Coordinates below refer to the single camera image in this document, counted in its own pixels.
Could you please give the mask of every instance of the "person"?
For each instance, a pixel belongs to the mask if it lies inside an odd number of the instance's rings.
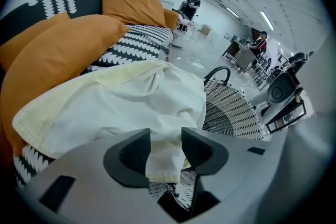
[[[253,42],[252,45],[249,47],[250,51],[258,58],[261,51],[263,49],[266,48],[267,46],[267,42],[266,42],[266,38],[267,38],[267,32],[262,31],[260,33],[260,39],[258,39],[257,41]]]
[[[186,0],[183,8],[181,9],[183,14],[189,19],[192,20],[194,17],[197,9],[201,5],[201,0]],[[179,30],[186,31],[187,27],[185,25],[180,25]]]

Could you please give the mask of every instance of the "black slot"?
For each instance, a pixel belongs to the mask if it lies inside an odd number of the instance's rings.
[[[43,194],[39,202],[57,213],[74,182],[75,179],[71,176],[59,176]]]
[[[258,154],[258,155],[262,155],[265,152],[264,149],[258,148],[258,147],[255,147],[255,146],[250,147],[247,151],[253,152],[253,153]]]

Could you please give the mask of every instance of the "sofa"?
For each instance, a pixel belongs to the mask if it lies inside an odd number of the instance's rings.
[[[33,0],[17,7],[0,20],[0,46],[37,22],[56,14],[67,12],[70,19],[81,16],[102,14],[102,0]],[[130,29],[81,74],[102,68],[122,65],[139,60],[164,60],[167,48],[173,40],[173,29],[178,14],[164,9],[167,27],[149,25],[128,25]],[[5,71],[1,67],[1,82]],[[53,159],[26,145],[21,155],[14,156],[4,132],[0,134],[2,166],[10,171],[14,164],[16,182],[23,186],[34,175],[48,166]]]

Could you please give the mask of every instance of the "man in black shirt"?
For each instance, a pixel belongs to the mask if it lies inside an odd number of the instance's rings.
[[[200,0],[186,0],[186,5],[182,8],[182,11],[189,20],[192,20],[200,5],[201,5]],[[179,30],[183,29],[184,31],[186,31],[186,28],[187,28],[186,26],[181,24]]]

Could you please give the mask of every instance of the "chair backrest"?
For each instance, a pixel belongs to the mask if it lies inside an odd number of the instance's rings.
[[[203,128],[223,135],[262,140],[258,117],[245,97],[222,81],[210,80],[204,87],[206,115]]]

